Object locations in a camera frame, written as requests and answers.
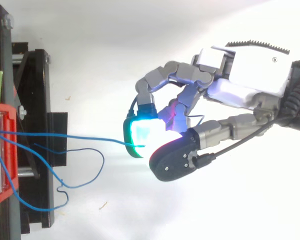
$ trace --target white background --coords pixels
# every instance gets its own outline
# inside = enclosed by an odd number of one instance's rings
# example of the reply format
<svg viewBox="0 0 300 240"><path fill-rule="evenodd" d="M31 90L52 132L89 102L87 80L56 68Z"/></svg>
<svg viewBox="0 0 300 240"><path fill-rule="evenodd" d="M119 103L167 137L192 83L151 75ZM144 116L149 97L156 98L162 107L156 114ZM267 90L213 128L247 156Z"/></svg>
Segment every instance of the white background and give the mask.
<svg viewBox="0 0 300 240"><path fill-rule="evenodd" d="M167 61L190 63L203 47L253 39L300 59L300 0L0 3L14 16L12 39L52 56L51 109L69 113L69 134L122 140L136 81ZM157 108L179 91L167 86L156 93ZM193 111L206 120L243 112L204 100ZM33 224L23 240L300 240L300 132L275 126L173 182L158 181L121 145L68 140L68 149L82 147L104 153L100 177L69 190L70 202L55 211L52 228ZM67 159L67 167L55 170L72 185L93 178L101 166L94 152ZM54 199L55 205L65 201L57 192Z"/></svg>

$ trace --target small debris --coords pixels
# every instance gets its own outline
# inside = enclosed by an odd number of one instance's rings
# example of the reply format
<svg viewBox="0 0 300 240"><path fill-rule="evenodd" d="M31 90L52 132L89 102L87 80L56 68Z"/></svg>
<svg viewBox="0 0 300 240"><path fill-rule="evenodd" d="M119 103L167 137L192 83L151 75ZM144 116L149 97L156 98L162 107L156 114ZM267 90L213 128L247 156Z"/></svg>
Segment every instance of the small debris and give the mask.
<svg viewBox="0 0 300 240"><path fill-rule="evenodd" d="M102 207L99 207L99 210L103 209L105 207L105 205L107 205L107 204L108 204L108 202L106 201L105 204L103 204Z"/></svg>
<svg viewBox="0 0 300 240"><path fill-rule="evenodd" d="M64 212L62 212L62 211L59 211L59 210L55 210L57 213L59 213L59 214L61 214L61 215L63 215L63 216L65 216L66 214L64 213Z"/></svg>

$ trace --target red clamp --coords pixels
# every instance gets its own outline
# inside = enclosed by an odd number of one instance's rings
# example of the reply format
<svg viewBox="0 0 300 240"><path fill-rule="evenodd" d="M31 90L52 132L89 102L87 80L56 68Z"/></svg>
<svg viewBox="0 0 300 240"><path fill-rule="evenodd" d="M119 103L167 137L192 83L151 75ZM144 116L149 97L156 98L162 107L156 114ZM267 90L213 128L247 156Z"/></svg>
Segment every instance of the red clamp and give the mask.
<svg viewBox="0 0 300 240"><path fill-rule="evenodd" d="M17 114L16 109L10 105L0 104L0 130L16 132L17 131ZM17 142L17 136L11 134L3 134L3 137ZM17 146L0 139L0 156L11 176L15 189L19 188L18 182L18 159ZM9 184L4 169L0 164L0 203L11 196L13 190Z"/></svg>

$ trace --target robotic hand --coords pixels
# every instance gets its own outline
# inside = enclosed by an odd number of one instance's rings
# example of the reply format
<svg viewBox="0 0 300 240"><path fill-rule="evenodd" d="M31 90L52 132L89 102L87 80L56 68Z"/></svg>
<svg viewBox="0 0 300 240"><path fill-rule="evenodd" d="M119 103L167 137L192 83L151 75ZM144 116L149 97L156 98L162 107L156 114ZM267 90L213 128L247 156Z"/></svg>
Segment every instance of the robotic hand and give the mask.
<svg viewBox="0 0 300 240"><path fill-rule="evenodd" d="M172 181L263 135L273 124L300 130L300 61L292 62L289 53L268 43L230 42L226 47L202 49L191 64L170 61L150 71L135 85L137 96L123 124L124 140L147 147L152 132L157 131L159 136L160 131L180 133L173 141L158 146L149 160L159 180ZM157 113L152 93L169 83L185 87ZM189 114L201 96L252 110L253 114L190 127ZM229 139L240 141L217 153L197 153ZM127 147L127 151L141 157L137 148Z"/></svg>

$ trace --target black plastic housing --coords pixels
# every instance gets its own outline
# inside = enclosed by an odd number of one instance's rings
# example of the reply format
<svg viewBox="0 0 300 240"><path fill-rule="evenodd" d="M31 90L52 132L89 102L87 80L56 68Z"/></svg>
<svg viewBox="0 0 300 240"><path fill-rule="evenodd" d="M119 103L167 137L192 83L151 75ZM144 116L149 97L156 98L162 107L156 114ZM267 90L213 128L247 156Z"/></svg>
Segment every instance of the black plastic housing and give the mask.
<svg viewBox="0 0 300 240"><path fill-rule="evenodd" d="M198 147L194 135L187 131L181 138L163 145L153 153L149 161L150 169L163 182L193 173L196 168L189 167L188 155Z"/></svg>
<svg viewBox="0 0 300 240"><path fill-rule="evenodd" d="M123 138L124 138L125 143L134 144L132 141L130 129L131 129L131 123L133 121L137 121L138 119L139 119L138 116L131 116L131 117L127 117L124 120L124 122L123 122ZM136 153L136 151L134 150L133 147L125 146L125 148L131 157L136 158L136 159L141 158L141 156Z"/></svg>
<svg viewBox="0 0 300 240"><path fill-rule="evenodd" d="M1 103L14 105L11 32L3 25L8 12L0 5L0 72L3 72ZM12 195L0 203L0 240L20 240L20 203Z"/></svg>

